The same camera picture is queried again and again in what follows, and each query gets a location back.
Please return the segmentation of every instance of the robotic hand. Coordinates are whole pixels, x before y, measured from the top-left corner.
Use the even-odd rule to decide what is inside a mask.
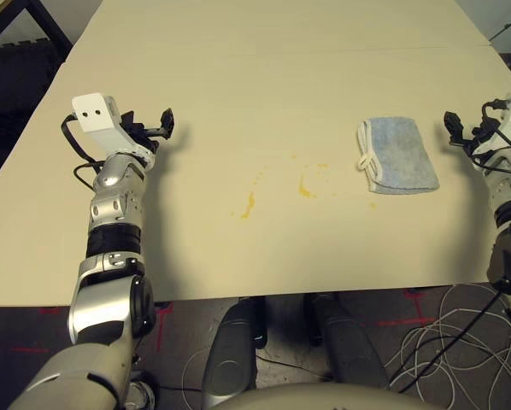
[[[162,114],[160,128],[146,130],[133,122],[133,112],[119,116],[113,98],[99,93],[75,97],[73,108],[69,120],[76,118],[106,154],[105,161],[85,164],[93,166],[97,176],[86,259],[80,263],[69,310],[73,346],[45,364],[12,409],[56,408],[58,403],[64,409],[123,408],[133,341],[155,323],[140,246],[141,199],[159,145],[149,137],[171,137],[172,110]],[[86,158],[71,133],[65,133]]]
[[[487,115],[488,108],[502,110],[502,124]],[[511,96],[483,105],[482,123],[473,128],[473,139],[463,138],[457,114],[446,112],[443,121],[450,133],[449,143],[464,149],[489,188],[498,234],[487,278],[507,296],[511,307]]]

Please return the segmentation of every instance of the yellow stain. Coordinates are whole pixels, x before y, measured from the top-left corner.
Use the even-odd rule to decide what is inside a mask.
[[[324,172],[325,169],[327,169],[329,167],[329,164],[316,164],[316,167],[318,168],[318,170],[316,171],[316,173],[318,175],[321,175],[322,172]]]
[[[303,177],[304,176],[301,175],[301,180],[299,181],[299,194],[301,194],[301,196],[305,196],[306,198],[316,198],[316,195],[314,195],[303,186]]]
[[[246,208],[246,212],[240,215],[241,220],[246,220],[250,216],[250,212],[252,212],[252,208],[256,205],[256,200],[254,199],[254,192],[250,192],[250,196],[248,197],[248,207]]]

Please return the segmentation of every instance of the floor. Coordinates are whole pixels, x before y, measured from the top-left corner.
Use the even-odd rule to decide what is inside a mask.
[[[0,49],[0,166],[58,67],[56,54],[45,42],[11,47]],[[511,62],[511,56],[504,58]],[[428,325],[439,317],[440,301],[449,289],[367,290],[344,292],[340,298],[343,305],[361,321],[381,360],[387,362],[401,347],[409,330]],[[480,309],[490,297],[489,290],[477,286],[458,286],[448,294],[443,312],[455,308]],[[301,300],[300,295],[268,297],[269,341],[258,354],[305,370],[258,360],[258,388],[317,382],[321,380],[319,375],[329,375],[323,348],[308,345],[300,314]],[[175,302],[159,311],[154,330],[139,344],[141,359],[136,365],[151,372],[162,386],[159,409],[200,407],[199,393],[185,392],[184,399],[181,391],[165,388],[180,387],[182,374],[185,387],[200,387],[209,346],[220,319],[233,303],[234,299],[184,301]],[[493,312],[507,317],[498,305],[494,306]],[[6,408],[20,394],[55,352],[70,345],[67,315],[66,307],[0,308],[0,409]],[[473,315],[458,311],[447,318],[447,323],[462,327]],[[509,330],[510,327],[502,319],[486,316],[474,326],[473,334],[488,344],[491,350],[499,351],[510,343]],[[436,333],[430,331],[426,338],[435,336]],[[411,343],[405,351],[411,352],[413,348],[414,343]],[[436,349],[439,349],[439,341],[422,347],[420,362],[429,360]],[[466,367],[478,364],[487,357],[488,354],[473,346],[457,343],[450,350],[448,361],[450,366]],[[393,360],[387,366],[389,375],[396,373],[400,365],[398,358]],[[412,365],[413,360],[410,360],[406,367]],[[470,371],[452,371],[450,367],[445,367],[445,371],[440,370],[424,378],[420,382],[420,391],[425,400],[447,407],[452,399],[448,374],[459,381],[453,382],[455,402],[452,408],[483,410],[488,408],[490,388],[499,367],[497,360],[488,360]],[[392,389],[398,391],[410,379],[410,376],[403,376]],[[409,390],[408,394],[418,396],[415,388]],[[490,403],[490,408],[511,409],[511,378],[504,370],[492,390]]]
[[[439,315],[439,303],[450,287],[424,290],[368,290],[342,292],[340,301],[360,320],[379,357],[385,363],[400,348],[405,334],[428,325]],[[447,296],[443,313],[455,308],[481,309],[492,297],[487,289],[477,286],[456,286]],[[186,409],[188,406],[179,388],[184,375],[184,387],[198,389],[203,369],[220,320],[235,299],[175,302],[159,310],[156,326],[138,347],[140,360],[136,369],[150,372],[163,387],[159,392],[159,409]],[[301,315],[301,295],[271,296],[267,299],[268,344],[258,351],[263,358],[303,367],[306,371],[258,360],[257,388],[286,383],[315,383],[319,375],[329,376],[326,352],[308,344]],[[505,318],[502,306],[492,312]],[[66,307],[0,308],[0,409],[8,406],[20,394],[37,370],[57,351],[70,345],[67,336]],[[452,313],[444,323],[463,327],[474,313]],[[505,349],[510,343],[510,327],[506,321],[484,317],[472,334],[493,351]],[[430,332],[424,340],[435,337]],[[406,356],[414,343],[405,349]],[[420,362],[433,357],[439,341],[420,349]],[[487,354],[466,344],[458,343],[448,354],[452,366],[473,366]],[[387,366],[391,376],[401,365],[399,359]],[[406,366],[412,366],[410,360]],[[474,407],[455,383],[454,409],[487,408],[493,379],[499,370],[496,360],[489,360],[476,370],[455,371],[459,382],[474,401]],[[392,390],[398,391],[411,378],[404,376]],[[420,390],[426,401],[447,407],[452,388],[442,372],[423,379]],[[416,389],[408,392],[417,396]],[[200,393],[187,391],[185,399],[195,409],[200,408]],[[491,408],[511,409],[511,378],[501,372],[491,397]]]

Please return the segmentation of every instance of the wooden table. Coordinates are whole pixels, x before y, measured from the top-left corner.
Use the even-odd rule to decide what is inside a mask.
[[[487,191],[442,118],[478,124],[511,73],[453,1],[104,1],[0,172],[0,305],[70,302],[91,193],[59,125],[94,91],[175,114],[144,204],[156,300],[485,280]],[[368,191],[355,131],[381,115],[416,120],[439,190]]]

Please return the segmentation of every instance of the blue towel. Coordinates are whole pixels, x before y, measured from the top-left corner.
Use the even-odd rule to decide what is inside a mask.
[[[415,121],[405,117],[375,117],[358,127],[369,190],[378,194],[418,194],[440,186]]]

